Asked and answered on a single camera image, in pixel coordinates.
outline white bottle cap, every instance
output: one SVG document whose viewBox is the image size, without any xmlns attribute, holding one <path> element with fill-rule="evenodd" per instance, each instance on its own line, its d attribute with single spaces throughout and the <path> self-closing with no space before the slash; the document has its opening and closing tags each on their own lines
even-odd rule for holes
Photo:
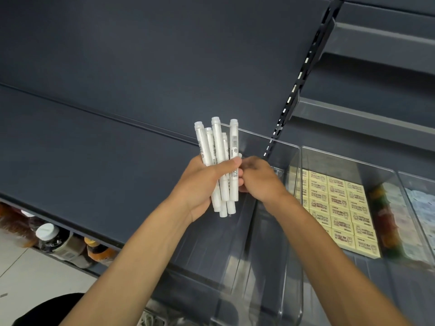
<svg viewBox="0 0 435 326">
<path fill-rule="evenodd" d="M 59 233 L 59 228 L 51 223 L 45 223 L 36 230 L 36 237 L 42 241 L 52 240 Z"/>
<path fill-rule="evenodd" d="M 202 121 L 195 122 L 195 130 L 199 128 L 204 128 L 204 125 L 202 124 Z"/>
<path fill-rule="evenodd" d="M 23 213 L 23 215 L 27 216 L 27 217 L 35 217 L 35 215 L 30 214 L 29 212 L 26 212 L 25 210 L 21 210 L 21 213 Z"/>
<path fill-rule="evenodd" d="M 220 119 L 218 116 L 214 116 L 213 118 L 211 118 L 211 124 L 213 125 L 215 123 L 220 124 Z"/>
</svg>

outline finger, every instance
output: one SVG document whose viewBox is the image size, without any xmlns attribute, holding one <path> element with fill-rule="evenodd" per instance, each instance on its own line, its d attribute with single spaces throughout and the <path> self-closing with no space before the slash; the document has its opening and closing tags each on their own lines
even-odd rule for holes
<svg viewBox="0 0 435 326">
<path fill-rule="evenodd" d="M 234 159 L 227 160 L 221 162 L 220 164 L 207 167 L 207 170 L 210 169 L 210 171 L 214 173 L 217 180 L 221 176 L 231 173 L 233 170 L 236 170 L 241 163 L 242 163 L 242 159 L 237 156 Z"/>
<path fill-rule="evenodd" d="M 242 169 L 253 168 L 257 159 L 259 159 L 259 158 L 256 156 L 250 156 L 248 158 L 244 158 L 240 168 L 242 168 Z"/>
<path fill-rule="evenodd" d="M 201 169 L 204 169 L 204 168 L 205 168 L 205 165 L 202 162 L 201 155 L 197 155 L 196 157 L 194 157 L 194 158 L 192 158 L 190 160 L 188 166 L 184 170 L 184 172 L 181 175 L 180 179 L 183 179 L 186 176 L 191 175 L 191 174 L 197 172 L 198 170 L 201 170 Z"/>
<path fill-rule="evenodd" d="M 239 191 L 240 192 L 248 192 L 245 185 L 239 186 Z"/>
</svg>

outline hand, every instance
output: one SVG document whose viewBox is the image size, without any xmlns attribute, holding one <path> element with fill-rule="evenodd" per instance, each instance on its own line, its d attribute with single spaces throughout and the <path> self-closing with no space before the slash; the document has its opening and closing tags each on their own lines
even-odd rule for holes
<svg viewBox="0 0 435 326">
<path fill-rule="evenodd" d="M 189 162 L 169 199 L 177 201 L 180 207 L 185 209 L 190 221 L 193 222 L 203 215 L 209 207 L 210 196 L 220 177 L 236 170 L 241 163 L 242 159 L 236 157 L 206 167 L 202 163 L 201 156 L 196 156 Z M 239 169 L 239 176 L 241 175 L 243 175 L 243 170 Z M 239 179 L 239 186 L 242 184 L 243 180 Z"/>
<path fill-rule="evenodd" d="M 251 156 L 243 159 L 241 168 L 244 183 L 239 191 L 249 192 L 263 202 L 266 209 L 281 196 L 289 194 L 267 161 Z"/>
</svg>

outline dark shelf back panel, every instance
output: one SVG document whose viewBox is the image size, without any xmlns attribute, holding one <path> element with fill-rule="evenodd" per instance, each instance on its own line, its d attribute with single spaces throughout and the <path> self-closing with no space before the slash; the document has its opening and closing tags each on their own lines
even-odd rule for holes
<svg viewBox="0 0 435 326">
<path fill-rule="evenodd" d="M 192 136 L 270 136 L 329 0 L 2 0 L 0 82 Z"/>
<path fill-rule="evenodd" d="M 435 16 L 434 0 L 346 0 L 346 1 Z"/>
</svg>

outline forearm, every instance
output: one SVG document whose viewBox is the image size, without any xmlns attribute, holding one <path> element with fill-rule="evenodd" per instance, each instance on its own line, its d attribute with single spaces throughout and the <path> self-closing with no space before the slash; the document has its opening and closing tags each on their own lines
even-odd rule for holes
<svg viewBox="0 0 435 326">
<path fill-rule="evenodd" d="M 151 213 L 62 326 L 136 325 L 190 223 L 173 201 Z"/>
<path fill-rule="evenodd" d="M 294 197 L 288 195 L 269 209 L 295 249 L 332 325 L 409 325 Z"/>
</svg>

